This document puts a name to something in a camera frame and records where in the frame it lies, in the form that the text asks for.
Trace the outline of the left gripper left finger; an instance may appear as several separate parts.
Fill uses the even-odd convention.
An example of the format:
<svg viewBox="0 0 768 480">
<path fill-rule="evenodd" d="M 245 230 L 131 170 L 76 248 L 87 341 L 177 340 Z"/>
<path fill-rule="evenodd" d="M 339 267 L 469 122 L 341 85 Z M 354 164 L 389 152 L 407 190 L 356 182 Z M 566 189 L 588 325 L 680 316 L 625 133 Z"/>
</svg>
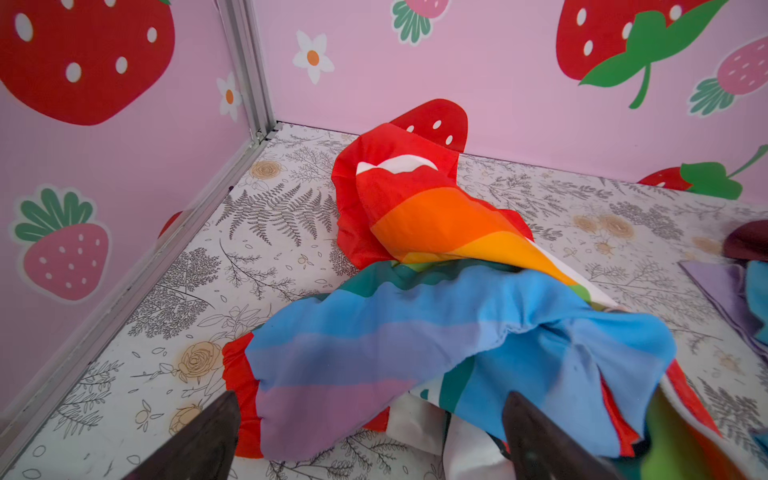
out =
<svg viewBox="0 0 768 480">
<path fill-rule="evenodd" d="M 236 395 L 226 392 L 124 479 L 227 479 L 239 427 Z"/>
</svg>

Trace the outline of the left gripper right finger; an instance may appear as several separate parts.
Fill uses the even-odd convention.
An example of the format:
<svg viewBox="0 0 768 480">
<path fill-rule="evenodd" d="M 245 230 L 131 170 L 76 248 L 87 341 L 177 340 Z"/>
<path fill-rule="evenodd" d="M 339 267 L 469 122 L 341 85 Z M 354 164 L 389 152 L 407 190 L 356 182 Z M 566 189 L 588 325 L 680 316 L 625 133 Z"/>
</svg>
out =
<svg viewBox="0 0 768 480">
<path fill-rule="evenodd" d="M 519 392 L 508 394 L 502 424 L 516 479 L 618 478 Z"/>
</svg>

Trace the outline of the rainbow printed cloth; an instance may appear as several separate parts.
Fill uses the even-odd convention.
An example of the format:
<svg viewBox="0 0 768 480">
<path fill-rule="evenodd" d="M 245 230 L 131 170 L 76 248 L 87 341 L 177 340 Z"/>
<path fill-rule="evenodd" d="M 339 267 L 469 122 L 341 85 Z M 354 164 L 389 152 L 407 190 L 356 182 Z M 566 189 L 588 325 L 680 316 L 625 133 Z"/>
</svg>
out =
<svg viewBox="0 0 768 480">
<path fill-rule="evenodd" d="M 338 244 L 357 274 L 227 344 L 237 456 L 300 461 L 362 428 L 434 442 L 447 476 L 515 478 L 519 392 L 627 479 L 742 479 L 666 324 L 621 309 L 457 184 L 457 130 L 397 120 L 337 158 Z"/>
</svg>

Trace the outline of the lilac purple cloth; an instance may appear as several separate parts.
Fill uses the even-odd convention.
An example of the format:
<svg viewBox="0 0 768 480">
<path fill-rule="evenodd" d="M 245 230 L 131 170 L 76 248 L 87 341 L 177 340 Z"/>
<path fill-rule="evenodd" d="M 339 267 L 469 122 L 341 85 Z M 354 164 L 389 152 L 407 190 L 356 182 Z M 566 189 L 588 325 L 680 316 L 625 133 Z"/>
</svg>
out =
<svg viewBox="0 0 768 480">
<path fill-rule="evenodd" d="M 767 363 L 767 344 L 754 338 L 760 322 L 750 312 L 746 301 L 745 277 L 749 262 L 741 265 L 683 261 L 679 265 L 723 319 Z"/>
</svg>

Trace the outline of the blue cloth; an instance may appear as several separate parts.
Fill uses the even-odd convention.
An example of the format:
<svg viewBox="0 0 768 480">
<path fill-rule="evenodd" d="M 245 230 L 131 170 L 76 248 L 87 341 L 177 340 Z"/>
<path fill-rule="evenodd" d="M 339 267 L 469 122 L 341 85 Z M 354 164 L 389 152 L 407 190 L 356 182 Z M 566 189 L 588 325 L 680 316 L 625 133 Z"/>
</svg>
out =
<svg viewBox="0 0 768 480">
<path fill-rule="evenodd" d="M 754 338 L 767 344 L 767 263 L 753 260 L 747 264 L 745 295 L 750 312 L 759 320 Z"/>
</svg>

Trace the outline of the dark maroon cloth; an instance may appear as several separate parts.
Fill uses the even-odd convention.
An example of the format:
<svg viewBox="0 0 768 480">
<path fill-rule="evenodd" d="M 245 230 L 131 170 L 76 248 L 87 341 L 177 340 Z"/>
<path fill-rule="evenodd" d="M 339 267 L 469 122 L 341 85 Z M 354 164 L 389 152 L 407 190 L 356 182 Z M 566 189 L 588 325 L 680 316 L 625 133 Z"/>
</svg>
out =
<svg viewBox="0 0 768 480">
<path fill-rule="evenodd" d="M 723 242 L 723 255 L 742 261 L 768 259 L 768 221 L 746 223 L 731 232 Z"/>
</svg>

